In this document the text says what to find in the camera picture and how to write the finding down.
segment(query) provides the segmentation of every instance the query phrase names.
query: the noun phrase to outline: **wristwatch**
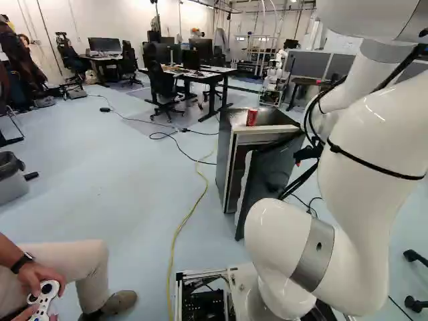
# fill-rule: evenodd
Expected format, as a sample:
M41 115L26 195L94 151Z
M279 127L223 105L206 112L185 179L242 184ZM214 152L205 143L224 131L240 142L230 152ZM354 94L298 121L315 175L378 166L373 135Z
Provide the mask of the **wristwatch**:
M23 267L24 264L31 262L34 262L34 257L32 257L27 252L24 252L24 255L22 255L22 257L15 264L12 265L11 271L14 274L18 274L19 270Z

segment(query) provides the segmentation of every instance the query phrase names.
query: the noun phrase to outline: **brown shoe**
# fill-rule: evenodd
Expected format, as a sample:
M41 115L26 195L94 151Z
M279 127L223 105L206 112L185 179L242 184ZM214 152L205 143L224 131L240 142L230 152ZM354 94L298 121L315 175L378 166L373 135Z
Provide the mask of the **brown shoe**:
M137 295L131 290L122 290L109 297L102 306L101 312L105 316L114 316L131 309L135 305Z
M115 316L125 312L136 303L137 294L131 290L122 290L110 296L106 303L91 314L81 314L78 321L95 321L105 316Z

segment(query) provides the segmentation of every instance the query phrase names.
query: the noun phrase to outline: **trash can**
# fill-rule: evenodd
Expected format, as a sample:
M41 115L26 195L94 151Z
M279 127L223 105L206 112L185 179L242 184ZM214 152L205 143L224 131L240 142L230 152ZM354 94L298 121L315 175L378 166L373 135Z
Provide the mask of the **trash can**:
M12 152L0 152L0 205L28 193L24 169L25 164Z

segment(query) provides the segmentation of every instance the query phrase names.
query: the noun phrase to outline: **red can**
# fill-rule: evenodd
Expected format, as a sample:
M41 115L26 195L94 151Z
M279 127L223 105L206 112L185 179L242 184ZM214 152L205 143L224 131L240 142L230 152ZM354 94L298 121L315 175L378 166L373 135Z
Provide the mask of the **red can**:
M247 114L247 126L254 126L257 119L257 109L249 109Z

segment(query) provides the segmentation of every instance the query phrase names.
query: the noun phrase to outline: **controller button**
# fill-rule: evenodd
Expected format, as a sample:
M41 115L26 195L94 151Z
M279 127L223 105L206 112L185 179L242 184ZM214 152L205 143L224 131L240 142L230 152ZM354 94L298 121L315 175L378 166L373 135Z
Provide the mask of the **controller button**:
M36 301L37 301L37 298L36 298L33 294L30 294L30 296L29 296L28 300L29 300L30 302L36 302Z
M52 291L52 285L51 284L45 284L42 288L41 288L41 292L43 294L48 294L49 292Z

